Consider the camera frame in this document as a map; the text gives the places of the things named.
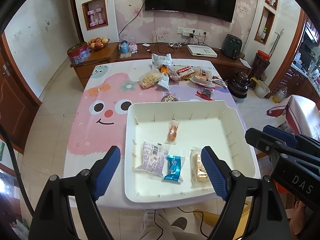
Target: bolt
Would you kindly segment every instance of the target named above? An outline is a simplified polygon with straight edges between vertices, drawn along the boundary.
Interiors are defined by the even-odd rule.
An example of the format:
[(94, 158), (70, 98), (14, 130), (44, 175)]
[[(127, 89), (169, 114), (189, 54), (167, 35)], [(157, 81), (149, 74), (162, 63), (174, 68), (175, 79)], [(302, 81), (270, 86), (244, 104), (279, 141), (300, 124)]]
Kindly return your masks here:
[(57, 179), (57, 175), (51, 175), (50, 177), (49, 177), (49, 180), (50, 181), (55, 181), (56, 179)]
[(271, 181), (271, 178), (270, 178), (270, 176), (268, 176), (268, 175), (263, 176), (263, 179), (264, 179), (266, 182), (270, 182), (270, 181)]
[(88, 169), (84, 169), (84, 170), (82, 170), (82, 171), (80, 172), (80, 174), (81, 174), (82, 176), (87, 176), (89, 173), (90, 173), (90, 170), (88, 170)]
[(232, 175), (235, 176), (235, 177), (239, 177), (241, 175), (241, 173), (240, 173), (240, 171), (233, 170), (232, 171)]

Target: gray shoe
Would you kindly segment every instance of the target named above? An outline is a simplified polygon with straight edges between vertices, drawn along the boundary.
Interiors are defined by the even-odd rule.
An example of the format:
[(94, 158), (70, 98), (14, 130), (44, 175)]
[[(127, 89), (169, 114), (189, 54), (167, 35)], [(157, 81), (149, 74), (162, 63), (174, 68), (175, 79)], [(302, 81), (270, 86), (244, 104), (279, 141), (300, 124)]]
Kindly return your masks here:
[(175, 226), (175, 227), (181, 228), (182, 230), (185, 230), (187, 227), (187, 223), (188, 223), (188, 221), (186, 218), (180, 217), (175, 222), (172, 223), (172, 226)]

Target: bottle of yellow liquid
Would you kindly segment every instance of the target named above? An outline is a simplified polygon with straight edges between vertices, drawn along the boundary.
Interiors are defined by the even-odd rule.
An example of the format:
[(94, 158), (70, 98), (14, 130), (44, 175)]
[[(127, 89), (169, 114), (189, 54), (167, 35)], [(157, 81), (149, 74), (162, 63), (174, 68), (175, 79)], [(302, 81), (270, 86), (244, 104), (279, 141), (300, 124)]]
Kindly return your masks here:
[(276, 104), (277, 103), (280, 103), (284, 98), (285, 96), (287, 95), (287, 88), (283, 88), (283, 89), (280, 89), (272, 98), (272, 101), (274, 101)]

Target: blue candy wrapper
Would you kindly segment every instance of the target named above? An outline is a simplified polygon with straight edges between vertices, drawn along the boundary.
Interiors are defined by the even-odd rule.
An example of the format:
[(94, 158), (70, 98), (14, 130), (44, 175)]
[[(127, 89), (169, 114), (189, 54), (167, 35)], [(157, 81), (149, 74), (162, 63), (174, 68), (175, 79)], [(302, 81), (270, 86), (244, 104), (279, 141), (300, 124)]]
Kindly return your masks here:
[(181, 169), (183, 167), (185, 157), (167, 155), (167, 159), (169, 161), (170, 173), (164, 177), (167, 180), (173, 180), (176, 182), (183, 182), (181, 177)]

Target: blue gripper pad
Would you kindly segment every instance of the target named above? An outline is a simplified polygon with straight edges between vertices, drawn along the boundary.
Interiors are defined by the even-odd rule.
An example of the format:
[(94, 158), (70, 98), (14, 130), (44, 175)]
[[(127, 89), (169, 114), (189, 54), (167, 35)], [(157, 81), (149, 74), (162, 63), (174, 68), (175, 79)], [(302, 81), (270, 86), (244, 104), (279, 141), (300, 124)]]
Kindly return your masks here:
[[(202, 149), (201, 161), (208, 173), (214, 191), (219, 197), (222, 197), (223, 200), (226, 200), (229, 196), (227, 178), (230, 177), (230, 175), (228, 175), (228, 172), (231, 172), (230, 168), (224, 161), (218, 159), (209, 146)], [(221, 170), (221, 167), (219, 168), (219, 166), (223, 163), (226, 165), (226, 167)]]
[(291, 133), (281, 131), (278, 128), (273, 127), (271, 125), (266, 125), (262, 131), (268, 135), (278, 138), (281, 141), (284, 141), (288, 147), (291, 147), (294, 149), (296, 149), (297, 147), (298, 143), (294, 135)]
[(116, 168), (118, 167), (118, 164), (120, 162), (120, 149), (116, 146), (112, 146), (106, 153), (105, 157), (99, 161), (103, 161), (105, 158), (107, 159), (106, 163), (102, 167), (100, 173), (96, 175), (94, 181), (94, 191), (92, 193), (92, 196), (95, 201), (97, 201), (99, 197), (103, 196), (106, 193), (110, 181), (115, 174)]

